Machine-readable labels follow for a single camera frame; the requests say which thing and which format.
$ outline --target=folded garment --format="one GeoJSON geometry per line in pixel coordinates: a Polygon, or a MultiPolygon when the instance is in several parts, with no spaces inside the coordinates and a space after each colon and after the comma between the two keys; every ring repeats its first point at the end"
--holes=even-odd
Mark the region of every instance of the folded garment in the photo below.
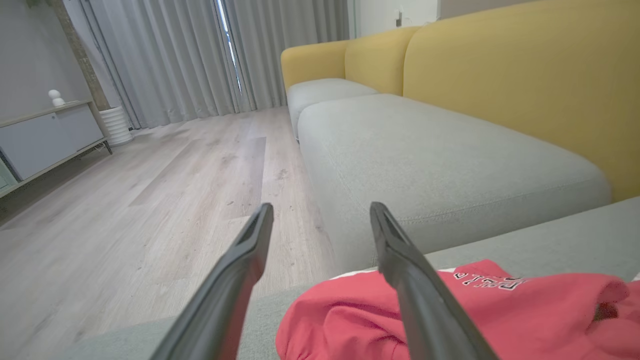
{"type": "MultiPolygon", "coordinates": [[[[517,278],[489,260],[439,274],[503,360],[640,359],[640,281],[517,278]]],[[[309,289],[285,314],[276,349],[283,360],[410,358],[396,291],[379,272],[309,289]]]]}

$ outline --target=cabinet top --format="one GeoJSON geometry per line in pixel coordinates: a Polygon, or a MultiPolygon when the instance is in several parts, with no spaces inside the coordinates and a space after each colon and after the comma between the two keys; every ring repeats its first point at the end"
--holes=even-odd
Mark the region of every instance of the cabinet top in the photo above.
{"type": "Polygon", "coordinates": [[[93,100],[91,100],[91,99],[89,99],[89,100],[81,100],[81,101],[70,101],[70,102],[64,104],[63,106],[52,106],[49,109],[38,111],[37,113],[32,113],[32,114],[29,114],[29,115],[23,115],[21,117],[0,119],[0,127],[13,125],[13,124],[16,124],[16,123],[21,122],[21,121],[26,121],[26,120],[33,119],[35,117],[39,117],[39,116],[46,115],[46,114],[56,113],[56,112],[61,111],[61,110],[75,108],[76,106],[88,104],[89,102],[92,102],[92,101],[93,100]]]}

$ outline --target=ribbed planter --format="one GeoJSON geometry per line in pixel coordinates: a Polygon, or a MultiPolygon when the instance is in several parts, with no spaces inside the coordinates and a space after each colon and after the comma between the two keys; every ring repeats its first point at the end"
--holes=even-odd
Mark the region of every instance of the ribbed planter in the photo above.
{"type": "Polygon", "coordinates": [[[123,145],[133,140],[133,135],[129,132],[129,121],[127,121],[127,113],[121,106],[117,108],[100,111],[102,121],[109,130],[110,146],[123,145]]]}

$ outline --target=tree trunk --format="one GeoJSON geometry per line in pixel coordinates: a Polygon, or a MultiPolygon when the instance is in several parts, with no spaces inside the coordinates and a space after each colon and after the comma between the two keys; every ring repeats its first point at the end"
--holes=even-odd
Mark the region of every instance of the tree trunk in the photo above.
{"type": "Polygon", "coordinates": [[[102,90],[100,81],[98,81],[98,77],[95,75],[95,71],[93,71],[93,66],[91,66],[89,57],[86,55],[82,41],[80,41],[76,28],[71,22],[71,18],[69,17],[69,13],[67,12],[67,8],[65,8],[63,0],[52,0],[51,7],[56,13],[58,20],[60,21],[60,25],[62,25],[62,30],[64,30],[65,35],[67,36],[67,41],[71,46],[71,50],[73,50],[74,55],[76,56],[76,60],[78,61],[78,65],[80,65],[86,84],[89,86],[89,91],[91,92],[95,106],[99,111],[110,109],[111,106],[109,105],[109,101],[104,95],[104,91],[102,90]]]}

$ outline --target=yellow cushion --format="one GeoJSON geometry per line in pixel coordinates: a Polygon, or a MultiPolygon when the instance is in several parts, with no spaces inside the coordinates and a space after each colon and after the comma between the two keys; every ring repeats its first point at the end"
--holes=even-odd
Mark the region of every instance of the yellow cushion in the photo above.
{"type": "Polygon", "coordinates": [[[418,29],[401,28],[349,41],[344,55],[345,78],[379,92],[402,95],[404,53],[418,29]]]}
{"type": "Polygon", "coordinates": [[[404,96],[580,154],[640,195],[640,1],[549,0],[436,22],[413,36],[404,96]]]}
{"type": "Polygon", "coordinates": [[[290,47],[282,52],[280,65],[284,88],[305,81],[344,79],[344,51],[348,40],[290,47]]]}

